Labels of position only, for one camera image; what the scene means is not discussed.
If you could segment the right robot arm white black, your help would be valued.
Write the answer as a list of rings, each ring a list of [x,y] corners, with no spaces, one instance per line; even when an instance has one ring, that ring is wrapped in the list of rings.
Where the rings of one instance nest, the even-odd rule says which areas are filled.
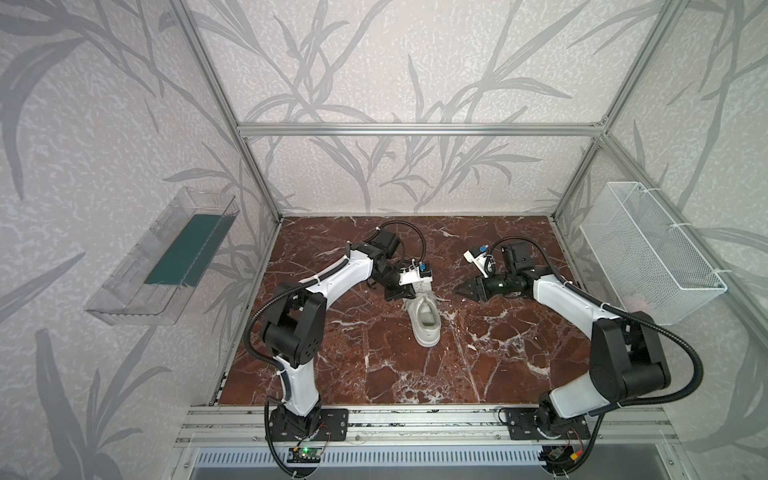
[[[539,400],[537,420],[541,424],[611,411],[624,401],[669,386],[671,375],[657,331],[608,312],[605,304],[577,293],[550,266],[537,266],[529,243],[511,243],[503,254],[505,270],[499,272],[489,246],[465,251],[464,259],[480,274],[454,292],[475,302],[487,302],[496,295],[530,297],[590,341],[588,371]]]

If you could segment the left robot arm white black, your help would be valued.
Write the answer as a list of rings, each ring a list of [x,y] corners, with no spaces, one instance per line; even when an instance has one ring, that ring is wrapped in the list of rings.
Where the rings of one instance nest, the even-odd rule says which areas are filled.
[[[368,239],[348,244],[343,256],[319,273],[282,283],[264,305],[260,337],[272,352],[269,362],[276,366],[284,388],[281,406],[290,415],[308,420],[321,408],[314,358],[323,341],[328,308],[360,283],[381,286],[387,302],[413,299],[414,284],[430,278],[424,266],[426,240],[423,235],[419,239],[417,258],[394,261],[401,240],[381,225]]]

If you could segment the green circuit board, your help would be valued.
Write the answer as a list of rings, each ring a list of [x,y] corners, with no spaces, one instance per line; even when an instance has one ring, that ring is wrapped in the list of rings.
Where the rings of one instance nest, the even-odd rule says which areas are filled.
[[[292,447],[288,449],[288,464],[319,464],[325,449],[323,447]]]

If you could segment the pink object in basket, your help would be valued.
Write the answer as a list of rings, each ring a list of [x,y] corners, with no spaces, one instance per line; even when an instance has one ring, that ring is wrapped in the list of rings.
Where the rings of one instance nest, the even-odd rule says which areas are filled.
[[[622,303],[628,312],[649,313],[651,306],[642,294],[632,294],[622,298]]]

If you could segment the right wired connector board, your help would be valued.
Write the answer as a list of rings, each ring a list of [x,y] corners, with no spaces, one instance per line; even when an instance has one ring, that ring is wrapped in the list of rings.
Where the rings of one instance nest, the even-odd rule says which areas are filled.
[[[571,446],[546,446],[539,455],[539,460],[555,466],[573,465],[580,461],[584,449],[574,449]]]

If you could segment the clear plastic wall tray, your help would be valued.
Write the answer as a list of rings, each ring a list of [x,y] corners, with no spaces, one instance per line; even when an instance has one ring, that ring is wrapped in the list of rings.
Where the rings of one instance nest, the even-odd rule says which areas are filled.
[[[85,311],[110,326],[172,326],[240,213],[237,197],[181,188]]]

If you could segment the white sneaker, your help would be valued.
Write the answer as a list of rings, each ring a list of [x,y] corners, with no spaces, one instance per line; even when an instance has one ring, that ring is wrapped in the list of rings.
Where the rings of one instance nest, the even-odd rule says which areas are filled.
[[[403,300],[414,338],[425,348],[436,346],[441,336],[438,299],[430,287],[415,287],[415,296]]]

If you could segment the aluminium frame rail base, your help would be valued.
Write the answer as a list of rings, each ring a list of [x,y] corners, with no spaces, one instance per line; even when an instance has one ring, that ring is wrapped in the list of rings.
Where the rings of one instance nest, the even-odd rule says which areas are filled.
[[[350,406],[346,439],[333,446],[555,445],[536,430],[519,440],[493,404],[398,404]],[[660,407],[630,407],[606,415],[596,435],[604,444],[678,444],[677,432]],[[193,407],[174,442],[177,448],[264,446],[261,406]]]

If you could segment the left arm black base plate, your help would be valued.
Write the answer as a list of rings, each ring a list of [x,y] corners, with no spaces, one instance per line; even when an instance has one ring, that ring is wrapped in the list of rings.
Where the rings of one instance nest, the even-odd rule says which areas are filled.
[[[347,438],[349,415],[348,409],[321,408],[300,417],[278,407],[269,414],[267,427],[273,441],[342,442]]]

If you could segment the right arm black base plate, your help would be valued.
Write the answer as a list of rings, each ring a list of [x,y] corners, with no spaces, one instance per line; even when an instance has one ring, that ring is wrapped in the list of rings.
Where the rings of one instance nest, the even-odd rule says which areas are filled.
[[[563,419],[545,408],[501,407],[499,422],[511,440],[588,440],[589,424],[583,416]]]

